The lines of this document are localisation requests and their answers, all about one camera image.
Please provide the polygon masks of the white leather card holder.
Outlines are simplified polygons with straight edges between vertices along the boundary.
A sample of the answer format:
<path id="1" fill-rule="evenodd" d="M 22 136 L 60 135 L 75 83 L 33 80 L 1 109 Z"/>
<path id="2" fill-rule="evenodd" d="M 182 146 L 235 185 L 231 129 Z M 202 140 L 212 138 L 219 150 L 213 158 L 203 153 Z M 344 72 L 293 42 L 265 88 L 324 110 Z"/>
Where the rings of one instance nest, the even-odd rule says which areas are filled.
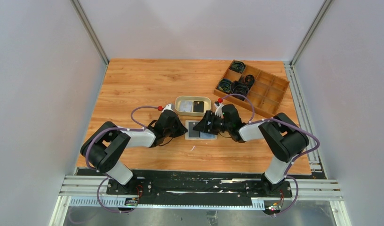
<path id="1" fill-rule="evenodd" d="M 185 127 L 187 128 L 187 133 L 185 134 L 186 140 L 216 140 L 217 135 L 199 132 L 193 130 L 193 127 L 198 124 L 198 121 L 186 120 Z"/>

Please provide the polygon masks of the dark grey card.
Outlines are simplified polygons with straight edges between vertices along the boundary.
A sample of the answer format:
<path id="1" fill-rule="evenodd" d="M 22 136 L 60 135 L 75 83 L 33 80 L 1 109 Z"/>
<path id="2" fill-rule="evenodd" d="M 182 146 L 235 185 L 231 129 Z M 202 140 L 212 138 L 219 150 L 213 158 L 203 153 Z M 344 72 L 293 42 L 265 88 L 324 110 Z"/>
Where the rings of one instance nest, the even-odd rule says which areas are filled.
<path id="1" fill-rule="evenodd" d="M 200 138 L 200 132 L 193 129 L 197 123 L 198 123 L 197 121 L 189 121 L 188 122 L 187 138 L 190 138 L 190 139 L 199 139 Z"/>

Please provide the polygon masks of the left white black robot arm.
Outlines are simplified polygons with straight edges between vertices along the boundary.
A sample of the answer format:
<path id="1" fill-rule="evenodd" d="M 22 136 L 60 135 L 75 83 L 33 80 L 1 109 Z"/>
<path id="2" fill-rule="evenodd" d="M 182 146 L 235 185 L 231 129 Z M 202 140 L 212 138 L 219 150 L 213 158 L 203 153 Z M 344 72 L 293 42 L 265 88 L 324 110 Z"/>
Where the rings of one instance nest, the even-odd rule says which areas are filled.
<path id="1" fill-rule="evenodd" d="M 157 120 L 141 129 L 123 128 L 107 121 L 82 145 L 80 154 L 88 168 L 117 181 L 124 194 L 132 194 L 137 183 L 132 170 L 120 160 L 124 150 L 163 146 L 166 138 L 174 139 L 187 131 L 178 115 L 169 109 L 162 110 Z"/>

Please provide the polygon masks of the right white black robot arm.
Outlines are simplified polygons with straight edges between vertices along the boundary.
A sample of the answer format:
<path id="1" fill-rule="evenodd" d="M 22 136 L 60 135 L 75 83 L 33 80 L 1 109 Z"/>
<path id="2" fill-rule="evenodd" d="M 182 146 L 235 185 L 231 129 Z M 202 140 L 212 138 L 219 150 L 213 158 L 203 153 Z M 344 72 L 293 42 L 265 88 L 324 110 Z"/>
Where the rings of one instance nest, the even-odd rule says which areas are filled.
<path id="1" fill-rule="evenodd" d="M 273 154 L 261 182 L 263 194 L 269 197 L 279 192 L 293 158 L 309 144 L 308 136 L 286 114 L 279 113 L 261 122 L 244 123 L 232 104 L 218 107 L 215 112 L 206 111 L 192 129 L 213 135 L 228 132 L 231 139 L 238 143 L 264 139 Z"/>

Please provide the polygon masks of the black card in tray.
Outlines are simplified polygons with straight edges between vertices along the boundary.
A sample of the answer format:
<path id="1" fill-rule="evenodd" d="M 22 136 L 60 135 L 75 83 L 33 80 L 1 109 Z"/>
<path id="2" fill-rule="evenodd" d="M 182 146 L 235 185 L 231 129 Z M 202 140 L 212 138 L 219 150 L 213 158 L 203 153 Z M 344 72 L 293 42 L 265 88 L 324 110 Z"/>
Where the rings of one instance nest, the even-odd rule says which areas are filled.
<path id="1" fill-rule="evenodd" d="M 204 112 L 204 102 L 194 101 L 193 102 L 193 112 L 194 113 L 203 113 Z"/>

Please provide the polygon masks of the beige oval tray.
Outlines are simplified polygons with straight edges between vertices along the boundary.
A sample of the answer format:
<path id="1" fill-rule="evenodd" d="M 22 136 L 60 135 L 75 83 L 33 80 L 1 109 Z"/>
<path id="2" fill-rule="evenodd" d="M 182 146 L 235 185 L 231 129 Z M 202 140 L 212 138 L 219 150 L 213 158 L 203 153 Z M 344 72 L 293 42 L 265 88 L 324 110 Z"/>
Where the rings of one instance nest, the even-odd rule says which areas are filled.
<path id="1" fill-rule="evenodd" d="M 190 101 L 202 101 L 204 102 L 204 112 L 203 113 L 194 113 L 193 111 L 188 112 L 181 112 L 179 111 L 179 105 L 182 100 L 190 100 Z M 175 111 L 182 116 L 203 116 L 206 111 L 211 110 L 211 100 L 208 97 L 198 97 L 198 96 L 179 96 L 175 99 Z"/>

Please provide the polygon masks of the blue coiled belt left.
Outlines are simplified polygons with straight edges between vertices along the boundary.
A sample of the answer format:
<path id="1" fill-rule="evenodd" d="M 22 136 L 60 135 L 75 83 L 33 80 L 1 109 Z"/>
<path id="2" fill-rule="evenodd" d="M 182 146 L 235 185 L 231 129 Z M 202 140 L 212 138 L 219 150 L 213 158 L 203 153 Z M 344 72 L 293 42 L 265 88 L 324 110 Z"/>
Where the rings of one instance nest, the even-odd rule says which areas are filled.
<path id="1" fill-rule="evenodd" d="M 231 85 L 232 85 L 232 81 L 229 80 L 229 79 L 221 79 L 219 81 L 219 84 L 217 86 L 217 90 L 223 92 L 223 93 L 226 93 L 226 94 L 230 94 L 231 93 Z"/>

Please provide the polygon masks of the dark coiled belt front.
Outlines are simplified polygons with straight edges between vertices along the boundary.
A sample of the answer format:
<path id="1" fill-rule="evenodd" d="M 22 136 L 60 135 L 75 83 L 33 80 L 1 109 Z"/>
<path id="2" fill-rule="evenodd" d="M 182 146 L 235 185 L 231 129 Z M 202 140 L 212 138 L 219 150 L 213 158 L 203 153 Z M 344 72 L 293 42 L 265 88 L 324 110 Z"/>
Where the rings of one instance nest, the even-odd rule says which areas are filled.
<path id="1" fill-rule="evenodd" d="M 231 83 L 231 93 L 232 94 L 239 94 L 234 96 L 235 98 L 238 98 L 242 101 L 245 100 L 245 97 L 247 96 L 248 92 L 249 92 L 250 88 L 244 84 L 243 82 L 239 82 L 239 81 L 233 81 Z"/>

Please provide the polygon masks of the black coiled belt middle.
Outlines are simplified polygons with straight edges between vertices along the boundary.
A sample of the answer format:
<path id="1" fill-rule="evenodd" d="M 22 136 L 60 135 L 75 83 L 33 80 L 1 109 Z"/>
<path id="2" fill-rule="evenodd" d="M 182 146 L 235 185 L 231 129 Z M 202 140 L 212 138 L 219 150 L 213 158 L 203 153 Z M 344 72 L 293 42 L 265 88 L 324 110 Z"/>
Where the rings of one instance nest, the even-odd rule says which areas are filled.
<path id="1" fill-rule="evenodd" d="M 243 83 L 244 83 L 247 87 L 251 88 L 251 87 L 254 85 L 254 83 L 255 83 L 255 77 L 254 77 L 254 75 L 251 75 L 251 74 L 246 75 L 246 76 L 244 77 L 244 79 L 243 79 Z"/>

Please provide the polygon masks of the black coiled belt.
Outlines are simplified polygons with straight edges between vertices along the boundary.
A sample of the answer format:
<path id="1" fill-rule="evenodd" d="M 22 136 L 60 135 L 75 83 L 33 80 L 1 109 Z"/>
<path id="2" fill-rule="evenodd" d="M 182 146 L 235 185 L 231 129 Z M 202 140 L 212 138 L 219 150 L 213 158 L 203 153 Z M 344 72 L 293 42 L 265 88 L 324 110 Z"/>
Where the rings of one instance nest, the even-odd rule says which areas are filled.
<path id="1" fill-rule="evenodd" d="M 242 61 L 232 61 L 229 69 L 237 73 L 243 73 L 243 71 L 245 70 L 245 67 L 246 66 Z"/>
<path id="2" fill-rule="evenodd" d="M 254 83 L 255 83 L 255 77 L 254 77 L 254 75 L 251 75 L 251 74 L 246 75 L 246 76 L 244 77 L 244 79 L 243 79 L 243 83 L 244 83 L 247 87 L 251 88 L 251 87 L 254 85 Z"/>

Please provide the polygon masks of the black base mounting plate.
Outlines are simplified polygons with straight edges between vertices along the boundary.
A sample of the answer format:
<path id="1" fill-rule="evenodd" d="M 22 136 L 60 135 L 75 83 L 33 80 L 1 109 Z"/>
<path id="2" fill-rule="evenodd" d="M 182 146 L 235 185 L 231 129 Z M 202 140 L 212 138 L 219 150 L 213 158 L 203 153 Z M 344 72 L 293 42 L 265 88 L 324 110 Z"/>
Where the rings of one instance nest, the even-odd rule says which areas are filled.
<path id="1" fill-rule="evenodd" d="M 134 170 L 125 186 L 109 179 L 104 194 L 140 196 L 141 204 L 191 206 L 248 206 L 252 198 L 275 202 L 291 198 L 290 183 L 267 194 L 262 174 L 194 171 Z"/>

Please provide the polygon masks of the black coiled belt top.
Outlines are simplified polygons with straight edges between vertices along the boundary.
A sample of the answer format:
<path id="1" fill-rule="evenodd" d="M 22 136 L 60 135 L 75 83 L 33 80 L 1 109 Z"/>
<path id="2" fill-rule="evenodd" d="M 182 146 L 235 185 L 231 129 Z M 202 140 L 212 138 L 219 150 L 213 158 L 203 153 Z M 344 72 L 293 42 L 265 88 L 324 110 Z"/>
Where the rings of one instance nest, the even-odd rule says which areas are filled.
<path id="1" fill-rule="evenodd" d="M 229 69 L 237 73 L 243 73 L 243 71 L 245 70 L 245 67 L 246 66 L 242 61 L 232 61 Z"/>

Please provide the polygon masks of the brown wooden compartment box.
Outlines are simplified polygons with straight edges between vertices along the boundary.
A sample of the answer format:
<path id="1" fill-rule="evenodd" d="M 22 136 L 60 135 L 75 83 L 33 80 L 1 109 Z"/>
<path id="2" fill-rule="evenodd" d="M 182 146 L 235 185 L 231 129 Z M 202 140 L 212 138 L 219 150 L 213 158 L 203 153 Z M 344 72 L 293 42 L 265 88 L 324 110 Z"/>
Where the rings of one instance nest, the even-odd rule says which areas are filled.
<path id="1" fill-rule="evenodd" d="M 251 74 L 255 77 L 255 83 L 250 88 L 244 101 L 234 97 L 236 95 L 239 96 L 239 94 L 232 93 L 230 93 L 231 96 L 228 97 L 226 100 L 248 110 L 254 109 L 254 112 L 256 114 L 261 115 L 265 118 L 276 115 L 277 111 L 281 106 L 281 102 L 283 101 L 286 95 L 287 89 L 289 87 L 289 81 L 280 76 L 276 76 L 262 69 L 251 66 L 248 63 L 243 63 L 246 66 L 243 73 L 231 71 L 229 69 L 229 64 L 221 79 L 229 79 L 232 82 L 243 82 L 244 77 L 248 74 Z M 213 90 L 213 94 L 218 97 L 224 97 L 228 95 L 217 90 L 218 84 L 219 82 L 216 84 Z"/>

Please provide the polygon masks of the aluminium front rail frame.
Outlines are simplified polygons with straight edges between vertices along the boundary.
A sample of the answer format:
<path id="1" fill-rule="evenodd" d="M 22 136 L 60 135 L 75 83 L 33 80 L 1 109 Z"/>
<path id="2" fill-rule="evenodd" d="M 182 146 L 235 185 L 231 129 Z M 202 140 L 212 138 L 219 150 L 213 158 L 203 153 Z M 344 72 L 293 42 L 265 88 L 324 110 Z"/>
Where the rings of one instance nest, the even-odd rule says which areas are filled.
<path id="1" fill-rule="evenodd" d="M 81 168 L 65 176 L 49 224 L 219 226 L 351 225 L 336 180 L 289 176 L 279 191 L 260 191 L 258 173 L 137 170 L 125 189 Z"/>

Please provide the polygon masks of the left corner aluminium post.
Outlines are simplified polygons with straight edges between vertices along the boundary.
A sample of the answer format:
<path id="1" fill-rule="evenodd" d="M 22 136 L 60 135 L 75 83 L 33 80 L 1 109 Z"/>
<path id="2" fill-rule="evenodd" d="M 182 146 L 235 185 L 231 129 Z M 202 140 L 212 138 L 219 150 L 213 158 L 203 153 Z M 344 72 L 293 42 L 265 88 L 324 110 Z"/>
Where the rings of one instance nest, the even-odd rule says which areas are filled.
<path id="1" fill-rule="evenodd" d="M 94 47 L 96 48 L 98 55 L 100 56 L 102 62 L 108 66 L 109 65 L 109 58 L 79 0 L 70 0 L 70 3 L 72 4 L 76 14 L 78 15 L 81 23 L 84 26 L 84 29 L 86 30 L 90 40 L 92 41 Z"/>

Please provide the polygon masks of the corner aluminium post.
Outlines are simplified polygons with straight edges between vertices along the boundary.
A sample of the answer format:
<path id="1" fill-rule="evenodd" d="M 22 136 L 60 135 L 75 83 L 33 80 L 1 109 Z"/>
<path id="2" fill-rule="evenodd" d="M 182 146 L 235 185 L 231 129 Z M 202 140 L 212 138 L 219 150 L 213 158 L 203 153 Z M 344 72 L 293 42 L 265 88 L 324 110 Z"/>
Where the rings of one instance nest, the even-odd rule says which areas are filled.
<path id="1" fill-rule="evenodd" d="M 86 30 L 90 40 L 92 41 L 94 47 L 96 48 L 98 55 L 100 56 L 102 62 L 108 66 L 109 65 L 109 58 L 79 0 L 70 0 L 70 3 L 72 4 L 76 14 L 78 15 L 81 23 L 84 26 L 84 29 Z"/>
<path id="2" fill-rule="evenodd" d="M 334 1 L 333 0 L 324 0 L 318 13 L 316 14 L 314 20 L 312 21 L 311 25 L 309 26 L 309 29 L 307 30 L 305 36 L 303 37 L 300 45 L 298 46 L 295 54 L 293 55 L 290 66 L 294 67 L 299 59 L 301 58 L 301 55 L 303 54 L 305 48 L 309 44 L 312 36 L 314 35 L 315 31 L 317 30 L 318 26 L 322 22 L 324 16 L 326 15 L 329 7 L 332 5 Z"/>

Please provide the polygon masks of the right corner aluminium post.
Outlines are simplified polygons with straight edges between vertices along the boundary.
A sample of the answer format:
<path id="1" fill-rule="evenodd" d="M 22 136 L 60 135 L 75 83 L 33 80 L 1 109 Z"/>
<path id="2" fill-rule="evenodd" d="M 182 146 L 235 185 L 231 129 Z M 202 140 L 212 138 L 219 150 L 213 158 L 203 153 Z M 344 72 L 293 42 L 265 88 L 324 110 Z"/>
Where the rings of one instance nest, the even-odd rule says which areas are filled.
<path id="1" fill-rule="evenodd" d="M 301 55 L 303 54 L 305 48 L 309 44 L 312 36 L 314 35 L 315 31 L 317 30 L 318 26 L 322 22 L 324 16 L 326 15 L 329 7 L 332 5 L 334 1 L 333 0 L 324 0 L 318 13 L 316 14 L 314 20 L 312 21 L 311 25 L 309 26 L 309 29 L 307 30 L 305 36 L 303 37 L 300 45 L 298 46 L 295 54 L 293 55 L 290 66 L 294 67 L 299 59 L 301 58 Z"/>

